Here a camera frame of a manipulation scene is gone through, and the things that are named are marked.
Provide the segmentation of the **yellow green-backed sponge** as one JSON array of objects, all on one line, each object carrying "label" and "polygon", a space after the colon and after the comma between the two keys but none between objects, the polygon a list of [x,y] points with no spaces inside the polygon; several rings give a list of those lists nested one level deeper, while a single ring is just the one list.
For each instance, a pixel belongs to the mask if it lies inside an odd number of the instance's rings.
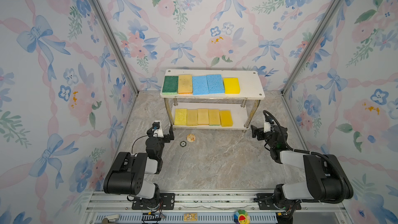
[{"label": "yellow green-backed sponge", "polygon": [[219,110],[217,109],[209,109],[208,110],[208,119],[209,119],[209,125],[221,125],[221,120],[220,120],[220,114]]}]

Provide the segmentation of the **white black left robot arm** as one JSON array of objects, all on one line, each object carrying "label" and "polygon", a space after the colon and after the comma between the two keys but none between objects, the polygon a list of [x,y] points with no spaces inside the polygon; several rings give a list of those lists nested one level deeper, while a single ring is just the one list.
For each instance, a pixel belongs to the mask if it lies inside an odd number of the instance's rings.
[{"label": "white black left robot arm", "polygon": [[146,151],[119,152],[105,177],[103,191],[106,194],[127,195],[138,206],[154,209],[161,204],[157,184],[145,181],[146,174],[159,174],[163,166],[163,149],[174,140],[173,126],[164,134],[160,122],[154,122],[146,135]]}]

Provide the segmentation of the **bright yellow foam sponge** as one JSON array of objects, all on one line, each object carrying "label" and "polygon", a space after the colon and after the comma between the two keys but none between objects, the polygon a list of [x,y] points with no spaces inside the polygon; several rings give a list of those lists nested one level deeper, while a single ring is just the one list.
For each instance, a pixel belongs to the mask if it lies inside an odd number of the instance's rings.
[{"label": "bright yellow foam sponge", "polygon": [[238,78],[224,78],[225,94],[240,94],[240,85]]}]

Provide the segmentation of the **blue sponge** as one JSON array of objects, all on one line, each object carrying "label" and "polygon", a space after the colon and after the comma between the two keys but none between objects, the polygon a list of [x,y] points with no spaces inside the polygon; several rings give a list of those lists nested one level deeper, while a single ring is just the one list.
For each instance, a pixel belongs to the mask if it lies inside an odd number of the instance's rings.
[{"label": "blue sponge", "polygon": [[207,95],[209,94],[207,76],[193,76],[193,95]]},{"label": "blue sponge", "polygon": [[209,94],[224,94],[223,78],[220,74],[206,75]]}]

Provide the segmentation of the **pale yellow sponge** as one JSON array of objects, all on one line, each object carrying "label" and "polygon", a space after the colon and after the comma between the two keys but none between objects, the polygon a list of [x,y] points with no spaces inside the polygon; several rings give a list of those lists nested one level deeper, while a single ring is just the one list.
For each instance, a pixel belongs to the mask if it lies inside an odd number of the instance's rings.
[{"label": "pale yellow sponge", "polygon": [[198,110],[187,110],[186,126],[198,125]]},{"label": "pale yellow sponge", "polygon": [[178,76],[178,94],[192,94],[193,83],[192,75],[184,74]]}]

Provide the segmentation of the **bright yellow cellulose sponge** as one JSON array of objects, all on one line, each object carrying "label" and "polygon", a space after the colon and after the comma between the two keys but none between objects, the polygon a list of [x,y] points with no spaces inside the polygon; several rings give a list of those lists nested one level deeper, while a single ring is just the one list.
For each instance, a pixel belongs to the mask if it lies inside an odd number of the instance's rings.
[{"label": "bright yellow cellulose sponge", "polygon": [[185,108],[178,108],[175,110],[175,119],[174,125],[176,126],[185,126],[187,125],[187,112],[188,110]]}]

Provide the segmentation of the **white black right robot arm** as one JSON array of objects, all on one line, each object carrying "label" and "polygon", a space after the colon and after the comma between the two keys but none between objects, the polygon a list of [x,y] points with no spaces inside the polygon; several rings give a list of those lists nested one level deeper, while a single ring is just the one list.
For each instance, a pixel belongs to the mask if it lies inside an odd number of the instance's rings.
[{"label": "white black right robot arm", "polygon": [[265,142],[272,160],[301,169],[305,179],[299,183],[279,184],[273,194],[257,194],[260,208],[285,209],[295,203],[321,202],[338,204],[351,199],[353,187],[335,155],[293,149],[287,143],[287,128],[251,126],[252,137]]}]

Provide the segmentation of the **yellow orange-backed sponge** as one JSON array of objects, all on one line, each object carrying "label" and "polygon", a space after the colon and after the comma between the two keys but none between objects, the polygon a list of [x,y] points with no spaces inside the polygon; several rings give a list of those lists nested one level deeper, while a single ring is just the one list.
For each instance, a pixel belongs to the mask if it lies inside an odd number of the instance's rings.
[{"label": "yellow orange-backed sponge", "polygon": [[209,125],[209,109],[198,109],[198,125]]}]

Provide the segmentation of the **green scouring sponge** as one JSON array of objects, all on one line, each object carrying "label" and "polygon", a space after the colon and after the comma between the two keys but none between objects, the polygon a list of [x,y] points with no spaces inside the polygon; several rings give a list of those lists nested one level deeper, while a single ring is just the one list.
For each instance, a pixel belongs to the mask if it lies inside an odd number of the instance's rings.
[{"label": "green scouring sponge", "polygon": [[165,76],[162,93],[164,95],[178,94],[178,76]]}]

